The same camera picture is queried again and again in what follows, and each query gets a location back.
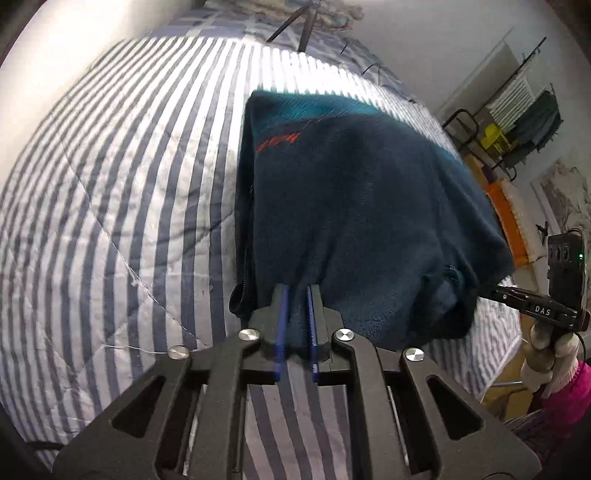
striped blanket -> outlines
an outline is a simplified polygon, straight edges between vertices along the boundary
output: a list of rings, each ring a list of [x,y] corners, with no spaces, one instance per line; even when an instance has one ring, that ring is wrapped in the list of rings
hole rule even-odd
[[[239,328],[236,155],[255,89],[357,98],[454,152],[421,105],[305,54],[224,38],[113,46],[0,196],[0,401],[26,440],[67,443],[156,355]],[[519,337],[515,311],[481,301],[465,339],[427,349],[480,396]],[[348,442],[342,389],[315,387],[297,362],[249,389],[246,478],[348,478]]]

silver bolt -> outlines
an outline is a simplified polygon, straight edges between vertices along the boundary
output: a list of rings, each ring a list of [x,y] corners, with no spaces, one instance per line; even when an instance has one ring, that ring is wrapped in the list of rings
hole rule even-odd
[[[335,332],[335,337],[341,342],[350,342],[353,340],[353,338],[355,338],[355,333],[353,330],[349,330],[348,328],[341,328],[341,330],[337,330]]]
[[[244,330],[240,330],[240,332],[238,332],[238,338],[240,340],[244,340],[245,342],[253,342],[254,340],[261,338],[261,334],[254,328],[245,328]]]
[[[404,356],[411,362],[420,362],[425,358],[425,352],[420,348],[409,348],[404,352]]]
[[[168,349],[168,356],[173,360],[185,360],[189,356],[189,349],[183,345],[175,345]]]

